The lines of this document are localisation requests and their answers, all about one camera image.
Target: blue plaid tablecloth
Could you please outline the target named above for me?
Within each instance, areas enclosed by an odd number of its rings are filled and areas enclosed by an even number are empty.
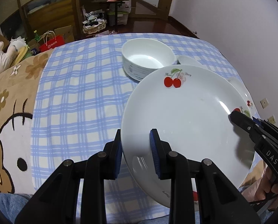
[[[63,160],[86,160],[114,139],[124,106],[138,84],[122,68],[121,47],[133,38],[159,40],[176,55],[191,56],[224,78],[240,79],[218,49],[185,36],[117,34],[56,48],[39,81],[33,113],[31,165],[35,189]],[[108,223],[134,223],[169,214],[168,208],[140,189],[124,159],[118,179],[105,181],[105,204]]]

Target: wooden floor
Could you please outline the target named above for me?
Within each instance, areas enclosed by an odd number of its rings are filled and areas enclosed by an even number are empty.
[[[118,25],[119,33],[165,33],[196,37],[177,22],[155,18],[129,18],[127,25]]]
[[[155,15],[155,12],[152,10],[148,9],[147,7],[143,6],[140,3],[136,3],[136,14],[149,14],[149,15]]]

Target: white plush toy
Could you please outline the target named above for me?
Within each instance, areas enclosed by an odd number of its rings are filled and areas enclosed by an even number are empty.
[[[21,38],[21,36],[20,36],[20,37],[17,37],[16,39],[11,39],[9,46],[12,46],[12,45],[14,45],[16,47],[16,53],[14,53],[14,55],[13,55],[13,59],[15,59],[19,54],[19,50],[22,47],[26,46],[25,38]]]
[[[10,64],[13,61],[14,53],[16,52],[16,47],[10,45],[7,49],[7,52],[2,51],[4,42],[0,41],[0,74],[9,68]]]

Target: wall socket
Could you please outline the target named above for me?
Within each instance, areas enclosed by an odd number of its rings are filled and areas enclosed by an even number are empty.
[[[273,124],[273,125],[276,124],[275,116],[272,115],[271,117],[269,117],[269,118],[268,118],[268,121],[269,121],[271,124]]]
[[[264,109],[266,106],[268,106],[268,100],[264,98],[260,101],[262,108]]]

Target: person's hand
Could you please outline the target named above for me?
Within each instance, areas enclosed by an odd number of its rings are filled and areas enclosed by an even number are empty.
[[[265,195],[266,193],[269,193],[270,191],[272,191],[275,194],[278,194],[278,184],[274,184],[272,185],[270,183],[270,179],[272,177],[273,173],[272,170],[267,167],[262,180],[260,181],[260,184],[258,186],[258,189],[255,193],[254,196],[254,200],[264,200],[265,199]],[[278,197],[277,199],[270,205],[270,207],[268,208],[269,210],[274,210],[278,207]]]

